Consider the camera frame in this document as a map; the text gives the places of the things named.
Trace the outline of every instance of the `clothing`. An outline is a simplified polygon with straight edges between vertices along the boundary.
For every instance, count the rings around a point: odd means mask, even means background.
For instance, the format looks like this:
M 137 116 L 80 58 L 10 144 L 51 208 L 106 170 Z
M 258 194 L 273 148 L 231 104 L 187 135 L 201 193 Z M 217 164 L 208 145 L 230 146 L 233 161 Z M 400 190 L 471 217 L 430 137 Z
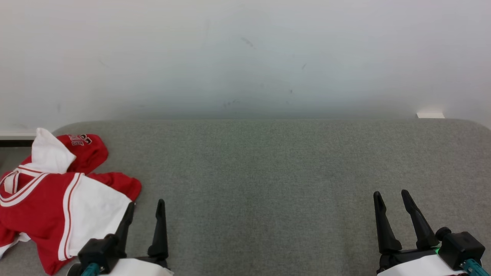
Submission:
M 38 129 L 32 156 L 0 182 L 0 258 L 30 237 L 53 275 L 89 239 L 114 233 L 141 183 L 118 172 L 85 175 L 106 157 L 95 135 L 56 138 Z

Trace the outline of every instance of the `black knob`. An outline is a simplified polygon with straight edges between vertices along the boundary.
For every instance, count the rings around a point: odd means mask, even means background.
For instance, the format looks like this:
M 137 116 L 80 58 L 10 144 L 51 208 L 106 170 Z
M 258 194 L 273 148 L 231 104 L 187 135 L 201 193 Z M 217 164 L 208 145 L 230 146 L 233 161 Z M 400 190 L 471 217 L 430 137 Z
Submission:
M 445 237 L 446 234 L 450 234 L 450 233 L 452 233 L 452 231 L 450 231 L 448 227 L 442 227 L 438 229 L 435 236 L 439 241 L 443 241 L 443 237 Z

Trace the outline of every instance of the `jersey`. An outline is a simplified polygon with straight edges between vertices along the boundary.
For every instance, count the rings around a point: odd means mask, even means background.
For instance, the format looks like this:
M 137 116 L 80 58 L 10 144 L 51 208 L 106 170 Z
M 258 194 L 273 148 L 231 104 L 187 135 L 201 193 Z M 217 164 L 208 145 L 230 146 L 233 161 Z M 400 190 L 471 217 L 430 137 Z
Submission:
M 119 172 L 85 175 L 107 155 L 98 136 L 38 129 L 32 155 L 0 182 L 0 258 L 31 238 L 53 275 L 90 238 L 114 233 L 141 183 Z

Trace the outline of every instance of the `red sleeve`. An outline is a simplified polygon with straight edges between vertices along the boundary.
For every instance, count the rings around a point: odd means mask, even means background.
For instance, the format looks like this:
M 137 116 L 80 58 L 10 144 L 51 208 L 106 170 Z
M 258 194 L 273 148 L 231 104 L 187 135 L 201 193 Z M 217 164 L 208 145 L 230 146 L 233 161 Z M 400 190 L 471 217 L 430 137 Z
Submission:
M 121 172 L 91 173 L 87 177 L 125 194 L 131 201 L 135 201 L 141 191 L 141 183 L 136 178 L 129 177 Z
M 0 259 L 7 249 L 17 243 L 17 232 L 7 229 L 0 223 Z
M 108 149 L 102 139 L 95 134 L 61 135 L 56 138 L 76 156 L 67 172 L 91 173 L 108 158 Z M 31 162 L 31 156 L 29 156 L 21 165 Z

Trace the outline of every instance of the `red and white shirt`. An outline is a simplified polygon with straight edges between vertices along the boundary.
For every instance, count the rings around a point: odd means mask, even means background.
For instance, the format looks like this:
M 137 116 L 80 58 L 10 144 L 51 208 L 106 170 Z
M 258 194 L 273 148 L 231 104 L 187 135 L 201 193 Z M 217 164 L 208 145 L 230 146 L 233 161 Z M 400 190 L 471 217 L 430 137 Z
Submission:
M 31 238 L 45 272 L 53 275 L 89 239 L 114 233 L 141 183 L 117 172 L 84 174 L 106 157 L 97 136 L 56 138 L 38 129 L 32 156 L 0 182 L 0 258 Z

